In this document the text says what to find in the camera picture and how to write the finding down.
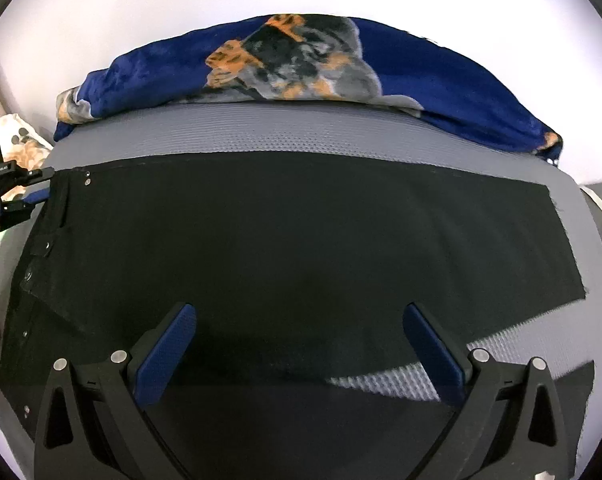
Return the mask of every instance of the folded blanket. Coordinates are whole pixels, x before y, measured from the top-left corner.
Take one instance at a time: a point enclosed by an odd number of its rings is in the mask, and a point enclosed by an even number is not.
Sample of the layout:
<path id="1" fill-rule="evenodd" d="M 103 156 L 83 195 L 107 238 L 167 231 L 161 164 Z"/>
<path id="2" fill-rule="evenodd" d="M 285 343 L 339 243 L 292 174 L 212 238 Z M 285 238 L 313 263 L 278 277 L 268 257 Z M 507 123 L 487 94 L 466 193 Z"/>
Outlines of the folded blanket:
<path id="1" fill-rule="evenodd" d="M 425 38 L 360 18 L 276 14 L 156 41 L 57 97 L 75 124 L 173 101 L 341 100 L 408 112 L 465 139 L 556 161 L 561 137 L 490 72 Z"/>

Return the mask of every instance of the round metal joint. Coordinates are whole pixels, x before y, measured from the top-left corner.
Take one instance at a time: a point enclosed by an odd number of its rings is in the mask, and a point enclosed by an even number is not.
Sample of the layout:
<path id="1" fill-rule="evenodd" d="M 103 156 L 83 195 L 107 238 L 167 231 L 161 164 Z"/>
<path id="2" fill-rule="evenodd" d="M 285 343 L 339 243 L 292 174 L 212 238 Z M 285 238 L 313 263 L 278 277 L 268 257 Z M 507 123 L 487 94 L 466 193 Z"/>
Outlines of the round metal joint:
<path id="1" fill-rule="evenodd" d="M 490 360 L 490 354 L 483 348 L 472 350 L 472 357 L 474 357 L 479 363 L 486 363 Z"/>
<path id="2" fill-rule="evenodd" d="M 61 357 L 60 359 L 57 359 L 56 361 L 54 361 L 54 370 L 56 370 L 57 372 L 60 372 L 66 366 L 67 366 L 67 359 L 64 359 Z"/>
<path id="3" fill-rule="evenodd" d="M 110 361 L 119 364 L 127 359 L 127 352 L 125 350 L 117 350 L 110 356 Z"/>
<path id="4" fill-rule="evenodd" d="M 532 359 L 532 366 L 537 370 L 545 370 L 547 364 L 540 357 L 535 357 L 534 359 Z"/>

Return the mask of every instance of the gray mattress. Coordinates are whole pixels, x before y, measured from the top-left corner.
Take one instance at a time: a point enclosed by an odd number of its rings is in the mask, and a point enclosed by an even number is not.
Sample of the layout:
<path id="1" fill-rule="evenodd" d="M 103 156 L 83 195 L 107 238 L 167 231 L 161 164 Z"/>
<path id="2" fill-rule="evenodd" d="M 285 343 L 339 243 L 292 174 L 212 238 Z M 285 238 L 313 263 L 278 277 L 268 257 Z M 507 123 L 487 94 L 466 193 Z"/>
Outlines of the gray mattress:
<path id="1" fill-rule="evenodd" d="M 333 153 L 435 164 L 547 186 L 572 245 L 586 298 L 495 333 L 469 348 L 524 364 L 534 355 L 553 376 L 594 361 L 595 379 L 578 444 L 576 477 L 602 436 L 602 245 L 574 181 L 526 154 L 503 153 L 450 136 L 408 115 L 350 104 L 243 103 L 171 105 L 140 110 L 76 128 L 47 164 L 60 169 L 146 155 L 291 151 Z M 0 249 L 0 326 L 12 272 L 32 221 L 11 229 Z M 411 399 L 436 399 L 418 363 L 361 377 L 326 378 L 346 388 Z M 33 443 L 0 393 L 0 426 L 31 478 Z"/>

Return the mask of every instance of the patterned blanket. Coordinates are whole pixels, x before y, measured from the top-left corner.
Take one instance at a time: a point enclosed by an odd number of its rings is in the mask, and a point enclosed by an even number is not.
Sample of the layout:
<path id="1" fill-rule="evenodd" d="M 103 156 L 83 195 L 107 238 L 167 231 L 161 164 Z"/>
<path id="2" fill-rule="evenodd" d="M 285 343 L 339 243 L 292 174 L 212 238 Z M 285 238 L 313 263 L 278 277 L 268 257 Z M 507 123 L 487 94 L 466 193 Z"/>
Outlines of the patterned blanket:
<path id="1" fill-rule="evenodd" d="M 484 67 L 360 18 L 276 14 L 156 41 L 56 100 L 54 140 L 75 124 L 170 102 L 339 100 L 391 107 L 510 152 L 556 162 L 562 140 Z"/>

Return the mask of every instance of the white wall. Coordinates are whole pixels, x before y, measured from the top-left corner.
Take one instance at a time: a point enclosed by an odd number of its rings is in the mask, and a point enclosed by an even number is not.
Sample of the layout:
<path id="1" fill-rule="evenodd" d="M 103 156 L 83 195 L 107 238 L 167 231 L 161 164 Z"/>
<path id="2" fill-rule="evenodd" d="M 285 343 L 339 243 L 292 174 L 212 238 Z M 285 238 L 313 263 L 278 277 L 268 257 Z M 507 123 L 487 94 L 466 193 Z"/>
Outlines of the white wall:
<path id="1" fill-rule="evenodd" d="M 117 55 L 274 12 L 370 18 L 471 57 L 564 137 L 564 171 L 602 180 L 602 20 L 587 0 L 14 0 L 0 19 L 0 88 L 49 133 L 56 95 Z"/>

